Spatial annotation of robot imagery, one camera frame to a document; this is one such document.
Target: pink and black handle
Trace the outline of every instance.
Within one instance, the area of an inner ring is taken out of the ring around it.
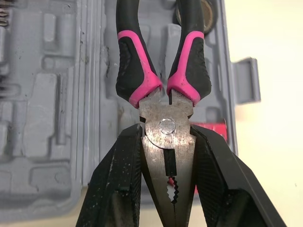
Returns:
[[[211,91],[204,60],[204,21],[200,0],[177,0],[182,32],[175,61],[168,80],[172,89],[196,105]],[[138,22],[139,0],[117,0],[116,28],[120,49],[117,94],[134,107],[156,88],[162,88],[148,55]]]
[[[181,39],[172,65],[167,94],[174,89],[196,105],[211,92],[204,59],[204,17],[201,0],[177,0],[182,20]]]
[[[162,82],[146,49],[139,22],[139,0],[117,0],[116,27],[120,49],[120,68],[116,83],[117,94],[134,107]]]

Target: pink grip accent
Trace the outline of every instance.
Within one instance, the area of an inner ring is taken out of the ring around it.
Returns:
[[[202,32],[193,31],[186,36],[179,59],[178,69],[176,73],[169,78],[167,84],[167,94],[174,89],[193,101],[194,106],[201,100],[201,97],[196,89],[194,89],[193,86],[191,86],[187,81],[186,67],[190,48],[195,38],[204,39],[204,34]]]
[[[135,108],[138,108],[139,101],[141,99],[148,96],[158,87],[162,89],[163,86],[161,80],[151,70],[150,64],[148,62],[146,53],[144,51],[139,36],[133,31],[125,30],[118,33],[118,39],[121,39],[122,37],[129,37],[133,41],[144,72],[143,83],[132,93],[128,100],[131,105],[133,105]]]

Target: spring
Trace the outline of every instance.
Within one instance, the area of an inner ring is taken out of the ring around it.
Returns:
[[[8,16],[9,11],[8,7],[13,5],[13,0],[0,0],[0,26],[6,27],[9,25]]]

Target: metal rivet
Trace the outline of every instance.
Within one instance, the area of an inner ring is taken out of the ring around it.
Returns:
[[[176,123],[172,119],[165,118],[159,122],[159,128],[163,134],[169,135],[175,131]]]

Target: gray molded plastic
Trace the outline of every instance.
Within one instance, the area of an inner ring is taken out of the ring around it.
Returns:
[[[9,9],[9,26],[0,27],[0,75],[10,88],[0,88],[0,222],[70,211],[120,131],[138,122],[138,110],[115,91],[115,4],[25,0]],[[174,4],[141,0],[139,9],[143,37],[165,85],[181,31],[171,23]],[[205,39],[213,89],[191,120],[226,121],[228,143],[237,153],[234,106],[259,100],[257,66],[251,60],[232,68],[221,0],[218,10]],[[243,82],[251,92],[241,89]],[[143,183],[142,207],[151,203]]]

